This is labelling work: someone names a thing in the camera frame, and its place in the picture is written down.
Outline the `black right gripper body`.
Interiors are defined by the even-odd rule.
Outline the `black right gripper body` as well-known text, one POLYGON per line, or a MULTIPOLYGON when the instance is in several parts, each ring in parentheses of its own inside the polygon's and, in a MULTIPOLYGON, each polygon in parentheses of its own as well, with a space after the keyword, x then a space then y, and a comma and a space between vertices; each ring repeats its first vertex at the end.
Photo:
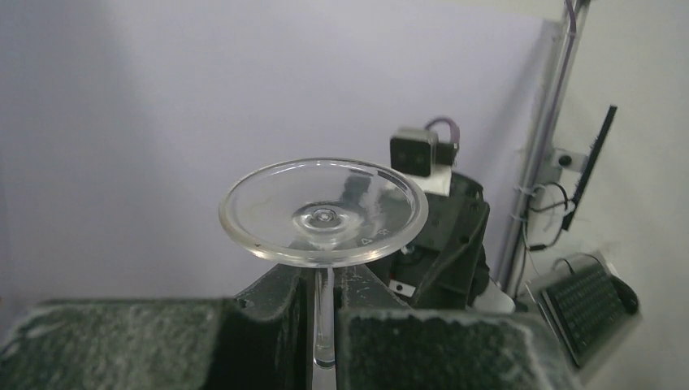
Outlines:
POLYGON ((450 194, 428 194, 427 200, 426 225, 408 253, 339 271, 341 308, 464 310, 484 289, 490 206, 483 186, 453 173, 450 194))

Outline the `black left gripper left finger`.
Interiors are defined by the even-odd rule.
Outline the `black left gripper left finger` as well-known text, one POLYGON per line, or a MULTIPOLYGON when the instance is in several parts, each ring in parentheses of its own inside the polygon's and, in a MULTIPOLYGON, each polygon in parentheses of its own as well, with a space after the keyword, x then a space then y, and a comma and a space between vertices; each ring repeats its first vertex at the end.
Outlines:
POLYGON ((1 345, 4 389, 307 389, 311 275, 275 266, 234 297, 60 299, 1 345))

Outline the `clear wine glass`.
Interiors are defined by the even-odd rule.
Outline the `clear wine glass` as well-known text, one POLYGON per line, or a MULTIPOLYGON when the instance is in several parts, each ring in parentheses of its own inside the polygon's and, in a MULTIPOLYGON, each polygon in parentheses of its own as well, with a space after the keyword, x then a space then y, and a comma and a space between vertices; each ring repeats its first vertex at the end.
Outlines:
POLYGON ((254 256, 314 272, 316 366, 336 363, 335 271, 409 244, 428 216, 425 193, 398 171, 346 158, 261 168, 219 203, 227 235, 254 256))

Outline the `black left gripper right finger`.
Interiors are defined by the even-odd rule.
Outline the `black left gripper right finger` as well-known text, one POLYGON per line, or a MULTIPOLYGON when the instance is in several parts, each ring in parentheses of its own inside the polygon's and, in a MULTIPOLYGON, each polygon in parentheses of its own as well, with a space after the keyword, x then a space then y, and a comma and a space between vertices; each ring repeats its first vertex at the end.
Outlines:
POLYGON ((339 389, 580 389, 532 314, 413 309, 366 266, 336 272, 339 389))

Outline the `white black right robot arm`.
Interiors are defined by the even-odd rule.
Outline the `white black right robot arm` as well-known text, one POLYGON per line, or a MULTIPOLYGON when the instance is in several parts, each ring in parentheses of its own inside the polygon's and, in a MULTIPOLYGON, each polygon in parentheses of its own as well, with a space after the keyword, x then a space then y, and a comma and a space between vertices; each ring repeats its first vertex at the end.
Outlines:
POLYGON ((483 186, 453 173, 450 194, 427 200, 426 225, 406 249, 336 272, 338 306, 512 311, 513 302, 490 276, 483 186))

